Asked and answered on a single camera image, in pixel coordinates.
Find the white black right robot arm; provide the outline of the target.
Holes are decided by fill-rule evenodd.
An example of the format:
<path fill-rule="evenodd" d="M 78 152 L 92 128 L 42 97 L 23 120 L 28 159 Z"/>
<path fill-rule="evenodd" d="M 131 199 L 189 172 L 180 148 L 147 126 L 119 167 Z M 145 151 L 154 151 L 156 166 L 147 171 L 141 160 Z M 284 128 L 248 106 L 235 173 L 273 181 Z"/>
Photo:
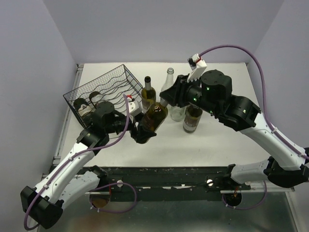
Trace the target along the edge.
<path fill-rule="evenodd" d="M 309 150 L 284 144 L 280 140 L 284 135 L 267 125 L 264 114 L 253 101 L 232 94 L 232 79 L 221 71 L 207 71 L 190 82 L 187 76 L 179 75 L 160 97 L 171 106 L 192 105 L 211 114 L 224 126 L 251 138 L 270 155 L 257 163 L 229 165 L 227 174 L 222 177 L 225 188 L 266 180 L 291 188 L 308 181 L 309 168 L 305 164 Z"/>

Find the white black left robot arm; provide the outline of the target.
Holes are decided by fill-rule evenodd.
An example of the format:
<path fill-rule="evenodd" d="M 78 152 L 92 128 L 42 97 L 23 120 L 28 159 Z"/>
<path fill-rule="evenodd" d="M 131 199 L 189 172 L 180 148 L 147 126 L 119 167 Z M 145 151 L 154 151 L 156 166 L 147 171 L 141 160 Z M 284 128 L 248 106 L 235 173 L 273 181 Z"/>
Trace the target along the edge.
<path fill-rule="evenodd" d="M 156 135 L 140 125 L 144 114 L 140 103 L 125 97 L 126 112 L 115 110 L 109 101 L 100 102 L 90 114 L 90 123 L 83 129 L 69 154 L 34 187 L 26 186 L 20 193 L 25 212 L 24 228 L 53 227 L 64 209 L 82 194 L 106 188 L 103 173 L 91 168 L 83 177 L 75 178 L 82 167 L 102 149 L 121 141 L 127 131 L 139 144 Z"/>

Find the green bottle white label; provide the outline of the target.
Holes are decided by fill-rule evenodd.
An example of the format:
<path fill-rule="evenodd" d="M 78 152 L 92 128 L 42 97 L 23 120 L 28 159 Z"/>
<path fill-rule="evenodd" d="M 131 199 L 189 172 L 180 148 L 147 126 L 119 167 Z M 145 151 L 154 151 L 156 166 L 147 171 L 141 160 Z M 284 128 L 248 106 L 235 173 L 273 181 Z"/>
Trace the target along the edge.
<path fill-rule="evenodd" d="M 91 125 L 93 111 L 92 108 L 87 103 L 87 101 L 84 98 L 78 98 L 74 101 L 73 107 L 81 117 L 82 121 L 85 124 L 85 127 Z"/>

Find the green bottle brown label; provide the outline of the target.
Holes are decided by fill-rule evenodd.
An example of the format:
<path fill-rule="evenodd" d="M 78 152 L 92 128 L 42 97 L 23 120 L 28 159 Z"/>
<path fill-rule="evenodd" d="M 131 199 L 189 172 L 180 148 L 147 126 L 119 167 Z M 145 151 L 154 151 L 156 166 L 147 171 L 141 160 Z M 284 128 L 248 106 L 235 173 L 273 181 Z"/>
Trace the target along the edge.
<path fill-rule="evenodd" d="M 102 103 L 102 102 L 105 102 L 106 100 L 104 99 L 103 95 L 98 92 L 98 91 L 93 91 L 90 93 L 89 95 L 89 99 L 90 99 L 90 102 L 93 104 L 93 106 L 95 108 L 97 108 L 97 106 Z"/>

